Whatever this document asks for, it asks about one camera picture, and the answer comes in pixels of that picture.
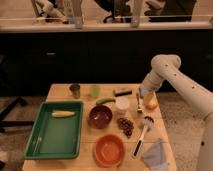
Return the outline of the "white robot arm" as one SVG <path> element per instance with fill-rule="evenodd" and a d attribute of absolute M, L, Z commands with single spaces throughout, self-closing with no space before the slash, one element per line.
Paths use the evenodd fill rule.
<path fill-rule="evenodd" d="M 154 93 L 166 80 L 188 104 L 203 114 L 205 129 L 196 171 L 213 171 L 213 92 L 180 72 L 180 66 L 181 59 L 178 55 L 154 56 L 151 60 L 152 69 L 142 81 L 139 92 L 142 96 Z"/>

